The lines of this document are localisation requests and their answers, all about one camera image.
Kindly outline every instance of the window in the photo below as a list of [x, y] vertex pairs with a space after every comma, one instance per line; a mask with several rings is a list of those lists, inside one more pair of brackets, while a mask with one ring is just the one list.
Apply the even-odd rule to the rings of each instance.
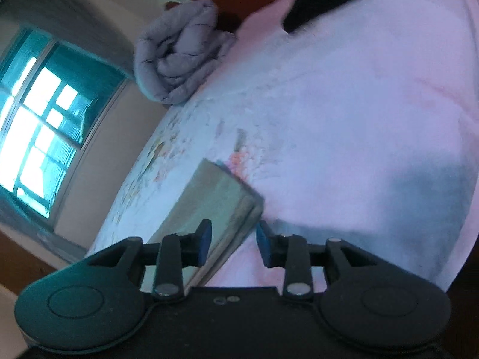
[[49, 218], [68, 167], [124, 78], [22, 31], [0, 64], [0, 185]]

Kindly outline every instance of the bed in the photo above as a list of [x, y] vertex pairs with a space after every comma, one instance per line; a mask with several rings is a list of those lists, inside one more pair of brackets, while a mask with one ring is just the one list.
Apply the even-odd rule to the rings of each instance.
[[[479, 230], [478, 0], [354, 0], [291, 36], [293, 2], [250, 15], [169, 109], [90, 253], [148, 241], [207, 158], [265, 197], [277, 233], [341, 237], [447, 290]], [[209, 284], [281, 286], [282, 272], [250, 236]]]

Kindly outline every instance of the folded blanket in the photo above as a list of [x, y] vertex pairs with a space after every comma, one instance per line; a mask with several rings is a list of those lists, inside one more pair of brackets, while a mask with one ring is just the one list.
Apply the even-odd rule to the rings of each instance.
[[[207, 160], [198, 166], [166, 220], [149, 243], [170, 234], [193, 233], [210, 219], [213, 236], [205, 265], [183, 269], [185, 289], [203, 286], [219, 270], [255, 227], [263, 213], [263, 198], [249, 186]], [[142, 290], [151, 291], [154, 268], [147, 268]]]
[[135, 50], [135, 77], [152, 101], [188, 100], [218, 67], [236, 41], [215, 30], [218, 8], [211, 0], [178, 5], [151, 23]]

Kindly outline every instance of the gray blanket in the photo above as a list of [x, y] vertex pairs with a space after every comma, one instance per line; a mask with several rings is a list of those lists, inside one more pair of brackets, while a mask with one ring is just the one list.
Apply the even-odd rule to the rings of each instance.
[[152, 101], [188, 100], [218, 67], [236, 41], [215, 30], [218, 8], [211, 0], [178, 5], [151, 23], [135, 50], [135, 77]]

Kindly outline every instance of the window pane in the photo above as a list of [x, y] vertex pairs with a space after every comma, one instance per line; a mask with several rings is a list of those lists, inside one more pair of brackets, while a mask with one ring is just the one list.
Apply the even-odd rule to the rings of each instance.
[[46, 35], [28, 31], [18, 38], [10, 50], [0, 68], [0, 78], [1, 85], [8, 88], [13, 96], [49, 41]]
[[12, 95], [9, 95], [5, 102], [5, 105], [0, 112], [0, 129], [2, 128], [3, 123], [7, 119], [8, 113], [10, 112], [11, 106], [13, 105], [13, 100], [14, 97]]
[[17, 197], [22, 200], [25, 204], [29, 205], [33, 209], [35, 209], [38, 213], [48, 218], [48, 212], [46, 208], [40, 204], [37, 200], [35, 200], [30, 195], [25, 194], [25, 191], [22, 188], [18, 188], [17, 190]]
[[35, 140], [35, 147], [43, 153], [47, 153], [54, 138], [55, 133], [51, 129], [42, 126]]
[[33, 193], [43, 198], [43, 174], [41, 170], [45, 154], [36, 148], [32, 148], [27, 156], [20, 182], [32, 190]]
[[58, 128], [81, 144], [125, 77], [111, 66], [65, 45], [55, 49], [45, 68], [65, 85], [53, 106], [64, 117]]
[[62, 111], [64, 112], [63, 115], [55, 109], [52, 109], [46, 121], [71, 140], [80, 144], [83, 141], [82, 121], [71, 112]]
[[9, 191], [13, 191], [37, 125], [38, 120], [34, 115], [26, 109], [18, 109], [0, 152], [0, 184]]
[[23, 104], [38, 116], [42, 116], [49, 101], [52, 99], [60, 85], [60, 82], [60, 78], [49, 71], [49, 69], [43, 68], [37, 79], [35, 79], [35, 82], [25, 97]]
[[53, 205], [66, 170], [75, 156], [76, 150], [55, 135], [42, 163], [43, 193], [45, 199]]
[[58, 96], [57, 105], [60, 105], [64, 110], [68, 110], [77, 94], [78, 92], [75, 89], [66, 85]]
[[46, 122], [52, 127], [58, 128], [63, 122], [63, 116], [56, 110], [52, 109], [46, 118]]

